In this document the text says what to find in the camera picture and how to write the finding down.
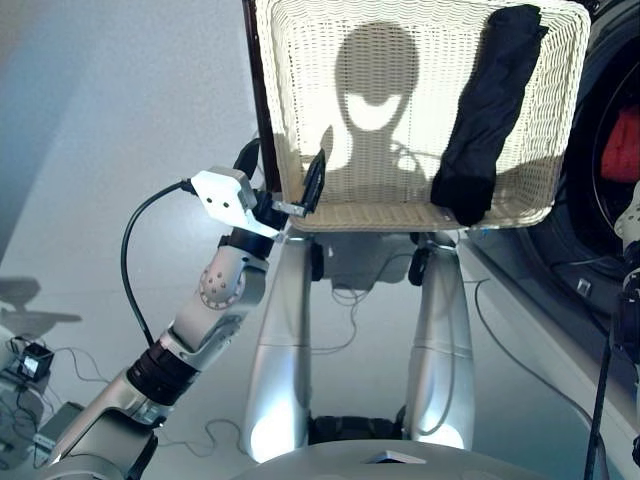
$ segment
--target white wicker basket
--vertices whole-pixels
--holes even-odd
[[[489,15],[508,0],[257,0],[257,21],[283,193],[302,194],[322,145],[327,179],[306,231],[457,228],[429,203]],[[589,17],[534,0],[549,28],[520,117],[497,162],[482,227],[541,221],[567,146]]]

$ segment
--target black cable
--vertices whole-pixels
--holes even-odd
[[[493,342],[500,348],[500,350],[502,350],[502,352],[507,357],[509,357],[516,365],[518,365],[520,368],[522,368],[529,375],[531,375],[536,380],[538,380],[540,383],[542,383],[545,387],[547,387],[552,392],[557,394],[560,398],[565,400],[590,425],[591,431],[590,431],[590,434],[589,434],[589,449],[587,450],[587,465],[589,465],[589,462],[591,462],[590,463],[591,464],[591,473],[590,473],[591,476],[590,477],[586,477],[586,472],[585,472],[585,480],[587,478],[589,478],[589,479],[593,478],[593,467],[594,467],[594,464],[595,464],[596,453],[598,453],[599,457],[600,457],[600,464],[601,464],[601,468],[602,468],[602,472],[603,472],[602,475],[601,475],[601,478],[604,479],[604,480],[608,480],[608,478],[609,478],[609,469],[607,467],[606,449],[605,449],[605,446],[604,446],[604,440],[602,439],[602,436],[600,435],[600,420],[602,418],[602,406],[604,405],[604,388],[601,389],[600,386],[601,386],[601,384],[603,384],[603,385],[606,384],[606,372],[608,371],[608,362],[611,359],[611,349],[608,348],[608,350],[609,350],[609,354],[608,354],[609,358],[606,359],[607,366],[604,369],[603,369],[603,367],[604,367],[604,363],[605,363],[605,358],[604,358],[604,354],[603,354],[603,364],[602,364],[601,369],[600,369],[600,379],[598,381],[598,391],[596,393],[596,408],[594,408],[594,413],[593,413],[593,416],[592,416],[592,415],[589,415],[589,413],[584,408],[582,408],[575,400],[573,400],[571,397],[569,397],[568,395],[566,395],[565,393],[560,391],[557,387],[555,387],[554,385],[549,383],[541,375],[539,375],[538,373],[533,371],[531,368],[529,368],[527,365],[525,365],[522,361],[520,361],[518,358],[516,358],[509,351],[509,349],[507,349],[507,347],[504,346],[504,344],[498,339],[498,337],[496,337],[495,333],[493,332],[491,327],[489,327],[489,324],[487,323],[486,319],[484,318],[484,315],[482,315],[482,310],[480,309],[480,302],[478,300],[478,291],[480,290],[480,285],[482,285],[483,283],[485,283],[487,281],[489,281],[489,279],[484,279],[484,280],[479,281],[476,284],[476,288],[475,288],[474,293],[473,293],[473,301],[475,303],[476,311],[478,312],[478,318],[480,319],[480,322],[484,326],[485,330],[487,331],[487,333],[489,334],[489,336],[491,337]],[[602,400],[600,401],[600,407],[598,408],[598,399],[600,397],[602,398]]]
[[[592,263],[598,263],[601,262],[602,260],[607,260],[611,258],[609,255],[603,255],[601,257],[594,257],[594,258],[587,258],[586,260],[575,260],[575,261],[571,261],[571,262],[554,262],[551,265],[549,265],[549,268],[554,271],[556,268],[558,267],[563,267],[563,266],[572,266],[572,267],[578,267],[580,265],[590,265]]]
[[[600,376],[598,377],[596,402],[593,407],[593,421],[591,422],[591,432],[589,433],[589,446],[587,447],[587,460],[584,467],[584,480],[593,479],[593,470],[596,463],[596,453],[600,437],[602,410],[604,409],[604,398],[607,389],[607,377],[609,375],[609,365],[611,363],[611,340],[611,338],[607,338],[602,352],[602,361],[600,362]]]
[[[131,305],[131,309],[138,320],[138,324],[140,325],[140,329],[144,334],[144,338],[147,340],[149,346],[153,345],[153,336],[149,331],[149,326],[147,325],[146,320],[142,316],[142,312],[138,307],[138,303],[133,295],[133,291],[131,290],[131,283],[129,282],[129,270],[127,268],[127,251],[129,249],[129,238],[131,237],[131,231],[133,230],[133,226],[135,225],[138,217],[144,212],[149,205],[151,205],[156,200],[164,197],[165,195],[173,192],[174,190],[182,189],[189,193],[195,193],[193,186],[191,185],[191,181],[189,180],[180,180],[179,182],[174,183],[173,185],[169,185],[167,188],[160,190],[155,195],[150,196],[144,202],[140,204],[140,206],[133,212],[131,218],[129,219],[129,223],[127,223],[127,228],[124,230],[124,236],[122,237],[122,246],[120,247],[120,274],[122,275],[122,284],[124,285],[124,291],[127,295],[127,300],[129,301],[129,305]]]

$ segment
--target gray floor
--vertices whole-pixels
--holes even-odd
[[[3,0],[0,27],[0,277],[40,286],[26,313],[3,312],[2,323],[43,336],[52,348],[90,352],[111,378],[144,348],[118,270],[126,220],[177,178],[230,165],[255,130],[240,1]],[[140,220],[131,275],[154,334],[191,294],[226,231],[180,193]],[[374,289],[359,308],[353,345],[314,358],[314,414],[395,415],[418,295],[406,281]],[[483,305],[488,319],[497,317],[499,305]],[[184,445],[163,447],[147,478],[227,479],[252,465],[236,451],[232,428],[213,428],[212,449],[203,426],[242,420],[263,308],[167,422],[162,443],[193,442],[203,457]],[[314,285],[312,322],[318,345],[340,344],[351,333],[348,309],[331,300],[328,282]],[[472,324],[475,449],[557,480],[580,478],[580,420],[509,363],[473,313]],[[95,377],[89,358],[80,352],[78,360],[80,373]],[[87,404],[101,388],[78,379],[68,351],[56,354],[52,369],[46,396],[54,408],[52,391]],[[30,459],[0,472],[31,476]]]

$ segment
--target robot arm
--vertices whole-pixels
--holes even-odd
[[[303,202],[289,205],[251,190],[242,170],[250,175],[252,169],[243,153],[257,162],[257,143],[241,152],[236,162],[240,169],[214,168],[192,179],[207,211],[235,227],[231,235],[222,238],[197,290],[169,328],[59,439],[41,480],[138,480],[158,444],[153,430],[262,299],[266,259],[288,218],[288,212],[279,210],[304,215],[315,209],[325,159],[321,150],[307,174]]]

